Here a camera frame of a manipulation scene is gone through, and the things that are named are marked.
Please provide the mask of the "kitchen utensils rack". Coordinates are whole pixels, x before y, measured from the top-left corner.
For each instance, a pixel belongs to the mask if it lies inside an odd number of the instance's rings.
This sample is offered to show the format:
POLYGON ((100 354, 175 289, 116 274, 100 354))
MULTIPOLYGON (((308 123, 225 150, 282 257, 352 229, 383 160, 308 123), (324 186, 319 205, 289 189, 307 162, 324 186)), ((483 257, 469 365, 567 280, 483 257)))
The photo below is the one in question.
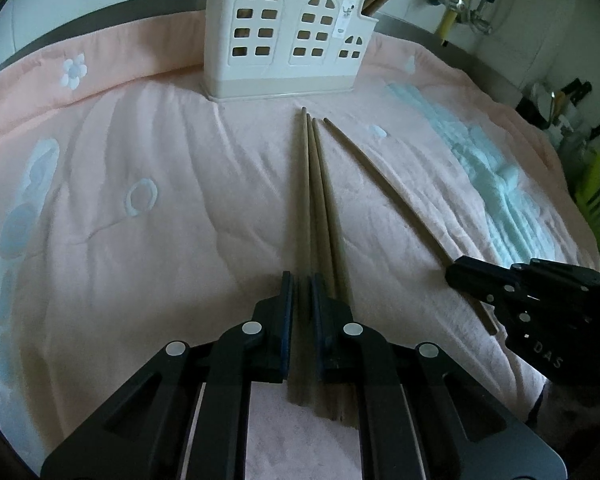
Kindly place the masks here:
POLYGON ((600 124, 589 126, 578 105, 592 93, 592 84, 576 78, 557 91, 534 84, 516 105, 516 112, 542 130, 556 150, 569 193, 600 244, 600 124))

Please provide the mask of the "pink floral towel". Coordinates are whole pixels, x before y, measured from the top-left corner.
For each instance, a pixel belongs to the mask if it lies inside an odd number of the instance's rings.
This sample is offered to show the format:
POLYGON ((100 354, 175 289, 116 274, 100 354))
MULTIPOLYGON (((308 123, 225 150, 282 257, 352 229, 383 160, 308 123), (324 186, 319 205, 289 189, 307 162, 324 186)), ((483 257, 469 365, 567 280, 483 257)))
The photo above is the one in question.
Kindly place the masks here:
MULTIPOLYGON (((0 72, 0 429, 33 470, 167 342, 215 340, 296 272, 302 106, 451 259, 600 267, 544 134, 419 44, 374 35, 349 92, 223 102, 203 45, 185 12, 0 72)), ((518 416, 542 389, 483 328, 424 340, 518 416)))

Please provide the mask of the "chrome angle valve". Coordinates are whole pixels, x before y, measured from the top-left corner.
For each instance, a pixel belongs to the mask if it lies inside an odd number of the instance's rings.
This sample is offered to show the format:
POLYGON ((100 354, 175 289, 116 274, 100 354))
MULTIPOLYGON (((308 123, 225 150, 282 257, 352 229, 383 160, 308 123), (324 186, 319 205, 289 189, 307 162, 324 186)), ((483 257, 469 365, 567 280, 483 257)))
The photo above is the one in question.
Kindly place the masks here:
POLYGON ((490 35, 493 32, 491 23, 483 17, 483 12, 496 0, 480 0, 478 6, 472 8, 471 0, 427 0, 432 6, 443 6, 444 13, 436 29, 436 35, 445 40, 455 24, 469 25, 478 34, 490 35))

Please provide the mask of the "white plastic utensil holder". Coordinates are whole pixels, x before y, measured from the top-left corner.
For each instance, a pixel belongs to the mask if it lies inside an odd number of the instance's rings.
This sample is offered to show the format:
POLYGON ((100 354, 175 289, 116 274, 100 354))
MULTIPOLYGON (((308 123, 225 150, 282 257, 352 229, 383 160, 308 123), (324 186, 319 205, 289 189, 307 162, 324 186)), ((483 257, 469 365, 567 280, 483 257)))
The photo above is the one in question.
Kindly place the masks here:
POLYGON ((351 89, 376 21, 364 0, 207 0, 204 88, 216 100, 351 89))

